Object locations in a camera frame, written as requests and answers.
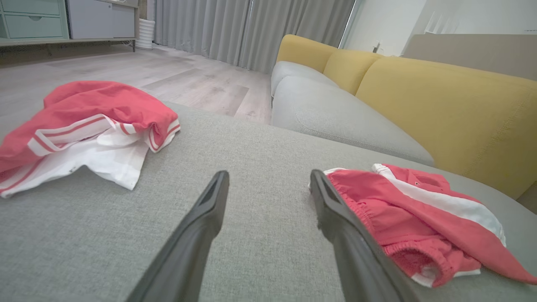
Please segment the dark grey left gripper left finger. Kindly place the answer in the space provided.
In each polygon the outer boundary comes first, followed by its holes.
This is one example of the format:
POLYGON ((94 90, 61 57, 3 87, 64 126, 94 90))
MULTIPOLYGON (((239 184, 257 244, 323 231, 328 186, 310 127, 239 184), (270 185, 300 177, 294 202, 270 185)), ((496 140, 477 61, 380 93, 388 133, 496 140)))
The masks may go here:
POLYGON ((129 294, 128 302, 197 302, 211 243, 221 231, 229 173, 217 172, 129 294))

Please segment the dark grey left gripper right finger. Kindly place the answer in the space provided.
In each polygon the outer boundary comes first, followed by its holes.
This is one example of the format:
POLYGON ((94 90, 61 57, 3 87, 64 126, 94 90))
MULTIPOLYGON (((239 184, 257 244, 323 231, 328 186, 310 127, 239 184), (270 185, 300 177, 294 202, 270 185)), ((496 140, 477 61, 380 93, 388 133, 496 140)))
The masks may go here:
POLYGON ((310 174, 310 191, 317 226, 333 245, 347 302, 416 302, 412 287, 396 264, 384 254, 365 225, 347 206, 327 176, 310 174))

